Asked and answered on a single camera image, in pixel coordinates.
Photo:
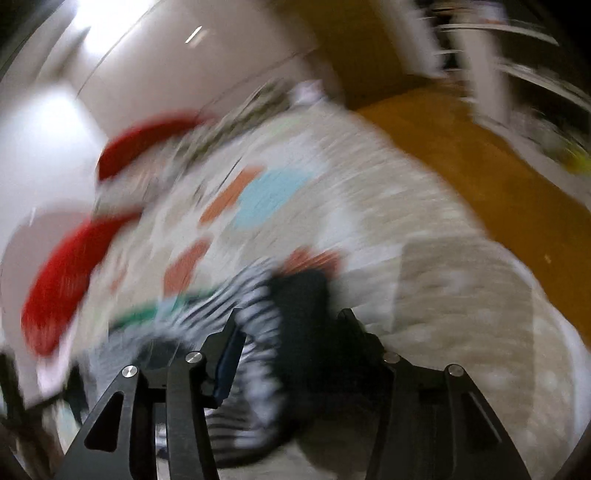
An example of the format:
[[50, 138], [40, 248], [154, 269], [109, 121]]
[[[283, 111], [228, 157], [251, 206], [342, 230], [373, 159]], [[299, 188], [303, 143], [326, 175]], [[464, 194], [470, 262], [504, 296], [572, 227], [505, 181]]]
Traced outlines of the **dark navy striped pants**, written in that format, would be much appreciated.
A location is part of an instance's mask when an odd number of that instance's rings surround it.
[[83, 422], [127, 365], [148, 371], [170, 365], [229, 319], [245, 333], [228, 399], [207, 410], [218, 466], [249, 462], [294, 438], [311, 420], [317, 380], [334, 346], [329, 279], [322, 270], [276, 273], [253, 264], [215, 290], [159, 302], [117, 319], [107, 337], [73, 360], [66, 400]]

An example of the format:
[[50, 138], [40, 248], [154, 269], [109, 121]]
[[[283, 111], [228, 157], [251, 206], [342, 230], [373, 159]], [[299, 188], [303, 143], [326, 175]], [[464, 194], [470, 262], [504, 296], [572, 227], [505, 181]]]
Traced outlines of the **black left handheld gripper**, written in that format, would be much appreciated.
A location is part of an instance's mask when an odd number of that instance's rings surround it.
[[14, 357], [1, 354], [1, 477], [52, 479], [88, 410], [75, 365], [54, 394], [25, 404]]

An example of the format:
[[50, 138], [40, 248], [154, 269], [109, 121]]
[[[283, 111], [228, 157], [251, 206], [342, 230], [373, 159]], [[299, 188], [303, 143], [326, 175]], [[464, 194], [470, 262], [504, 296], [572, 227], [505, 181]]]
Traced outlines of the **red lower bolster pillow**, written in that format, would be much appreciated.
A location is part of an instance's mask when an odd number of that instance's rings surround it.
[[25, 344], [35, 356], [49, 357], [57, 349], [89, 288], [93, 270], [119, 230], [140, 216], [132, 211], [89, 219], [52, 250], [21, 311]]

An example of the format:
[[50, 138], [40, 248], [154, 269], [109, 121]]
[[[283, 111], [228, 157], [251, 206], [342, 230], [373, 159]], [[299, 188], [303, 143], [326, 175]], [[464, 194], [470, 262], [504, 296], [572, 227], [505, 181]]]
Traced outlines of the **red bolster pillow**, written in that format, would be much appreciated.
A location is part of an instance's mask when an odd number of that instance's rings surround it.
[[154, 145], [216, 119], [206, 111], [180, 111], [157, 115], [132, 125], [110, 139], [102, 150], [97, 161], [97, 180], [103, 182], [116, 176]]
[[119, 230], [140, 216], [132, 211], [89, 219], [52, 250], [21, 311], [25, 344], [35, 356], [49, 357], [57, 349], [89, 288], [93, 270]]

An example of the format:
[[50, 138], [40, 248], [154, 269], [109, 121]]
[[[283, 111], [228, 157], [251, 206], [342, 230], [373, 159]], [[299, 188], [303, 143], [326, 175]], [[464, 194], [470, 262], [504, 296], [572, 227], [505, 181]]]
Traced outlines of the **white curved headboard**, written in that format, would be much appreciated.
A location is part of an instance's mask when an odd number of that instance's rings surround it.
[[29, 289], [51, 252], [91, 213], [85, 203], [34, 208], [14, 230], [1, 259], [1, 318], [6, 337], [20, 332]]

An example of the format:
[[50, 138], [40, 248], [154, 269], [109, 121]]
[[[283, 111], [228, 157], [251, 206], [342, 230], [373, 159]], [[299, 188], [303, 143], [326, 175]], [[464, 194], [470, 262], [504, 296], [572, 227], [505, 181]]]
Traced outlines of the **floral grey pillow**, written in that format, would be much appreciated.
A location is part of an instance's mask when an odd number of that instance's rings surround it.
[[94, 203], [95, 216], [143, 210], [173, 186], [182, 167], [164, 150], [141, 154], [111, 179], [102, 182]]

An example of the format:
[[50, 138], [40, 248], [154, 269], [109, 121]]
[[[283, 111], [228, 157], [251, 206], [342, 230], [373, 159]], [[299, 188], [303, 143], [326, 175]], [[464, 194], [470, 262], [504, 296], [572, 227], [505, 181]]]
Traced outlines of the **heart patterned quilt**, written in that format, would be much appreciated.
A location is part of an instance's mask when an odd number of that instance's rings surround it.
[[325, 267], [389, 348], [465, 366], [530, 475], [554, 477], [590, 418], [589, 354], [530, 271], [489, 240], [433, 173], [369, 123], [320, 103], [274, 116], [209, 152], [122, 228], [39, 370], [57, 387], [120, 317], [215, 290], [262, 262]]

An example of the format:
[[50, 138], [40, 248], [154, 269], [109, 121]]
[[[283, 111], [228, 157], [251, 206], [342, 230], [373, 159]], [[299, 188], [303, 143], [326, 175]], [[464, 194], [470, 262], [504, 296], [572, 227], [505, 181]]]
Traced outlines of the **red upper bolster pillow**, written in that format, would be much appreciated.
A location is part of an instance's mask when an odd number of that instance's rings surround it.
[[216, 119], [206, 111], [180, 111], [157, 115], [132, 125], [110, 139], [102, 150], [97, 161], [97, 180], [103, 182], [116, 176], [154, 145]]

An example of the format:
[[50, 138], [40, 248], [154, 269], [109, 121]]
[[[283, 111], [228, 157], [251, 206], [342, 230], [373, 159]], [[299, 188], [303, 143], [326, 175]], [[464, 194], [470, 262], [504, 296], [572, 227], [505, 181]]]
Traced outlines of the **olive polka dot bolster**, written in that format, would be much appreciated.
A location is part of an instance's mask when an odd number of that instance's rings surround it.
[[197, 162], [214, 149], [286, 112], [290, 109], [293, 87], [293, 82], [283, 79], [267, 82], [221, 120], [195, 127], [185, 134], [171, 159], [181, 165]]

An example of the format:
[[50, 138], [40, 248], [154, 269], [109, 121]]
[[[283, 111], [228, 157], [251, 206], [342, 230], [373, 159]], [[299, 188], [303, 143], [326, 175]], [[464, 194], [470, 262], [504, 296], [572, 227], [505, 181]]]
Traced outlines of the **white open shelf unit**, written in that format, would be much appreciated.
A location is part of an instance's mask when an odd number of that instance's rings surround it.
[[440, 73], [467, 91], [475, 120], [535, 170], [590, 201], [590, 88], [526, 1], [416, 1]]

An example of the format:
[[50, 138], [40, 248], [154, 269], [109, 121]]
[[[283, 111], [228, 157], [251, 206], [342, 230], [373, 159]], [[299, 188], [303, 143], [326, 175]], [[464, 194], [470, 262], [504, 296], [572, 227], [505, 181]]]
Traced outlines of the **brown wooden door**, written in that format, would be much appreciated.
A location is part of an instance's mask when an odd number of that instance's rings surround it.
[[329, 97], [356, 110], [432, 83], [413, 73], [376, 1], [271, 1]]

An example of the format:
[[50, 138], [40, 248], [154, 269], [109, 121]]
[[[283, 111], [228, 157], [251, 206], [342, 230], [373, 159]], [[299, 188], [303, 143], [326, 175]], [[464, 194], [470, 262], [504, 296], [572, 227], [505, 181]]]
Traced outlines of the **white built-in wardrobe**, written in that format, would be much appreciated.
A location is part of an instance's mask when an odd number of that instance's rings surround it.
[[315, 78], [266, 1], [67, 1], [40, 70], [112, 136], [157, 114], [222, 114], [273, 79]]

